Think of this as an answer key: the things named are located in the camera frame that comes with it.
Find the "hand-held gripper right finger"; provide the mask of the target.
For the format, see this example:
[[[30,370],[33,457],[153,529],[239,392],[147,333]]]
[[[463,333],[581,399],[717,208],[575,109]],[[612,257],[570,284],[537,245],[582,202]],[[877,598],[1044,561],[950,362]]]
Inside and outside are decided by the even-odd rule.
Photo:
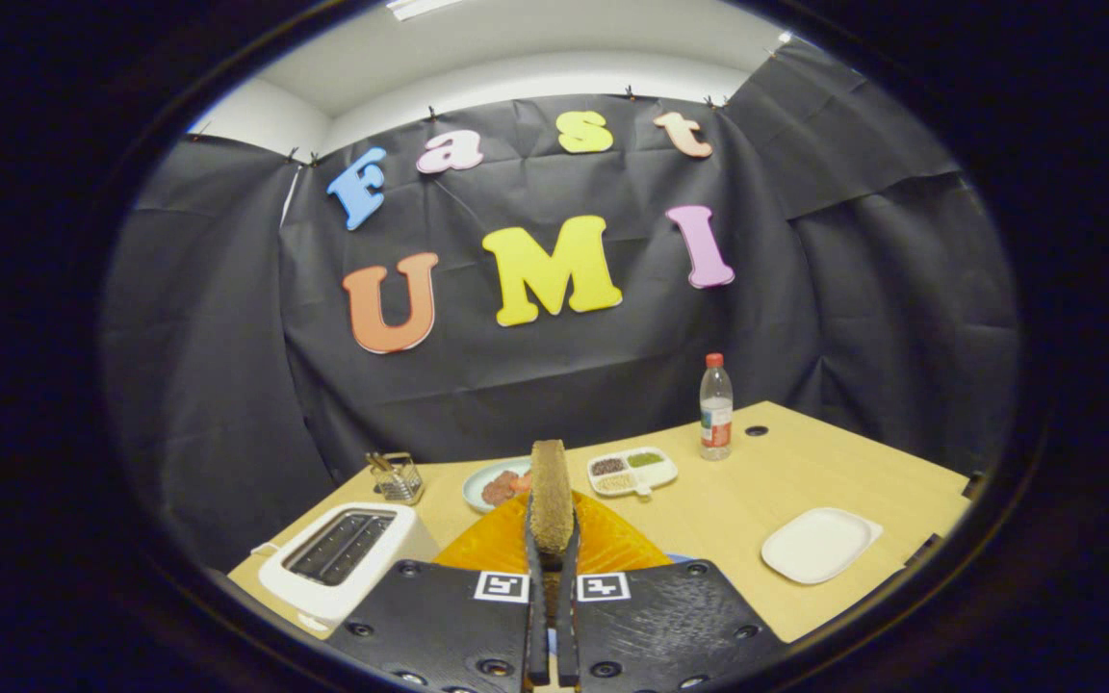
[[[557,616],[558,681],[580,692],[708,692],[788,651],[708,560],[673,561],[601,501],[574,495]]]

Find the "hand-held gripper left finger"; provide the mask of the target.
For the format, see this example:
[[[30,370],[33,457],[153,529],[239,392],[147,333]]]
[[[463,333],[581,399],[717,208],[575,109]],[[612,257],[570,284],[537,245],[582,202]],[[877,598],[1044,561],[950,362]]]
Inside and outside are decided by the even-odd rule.
[[[540,562],[521,527],[523,570],[400,560],[327,645],[406,692],[529,692],[550,681]]]

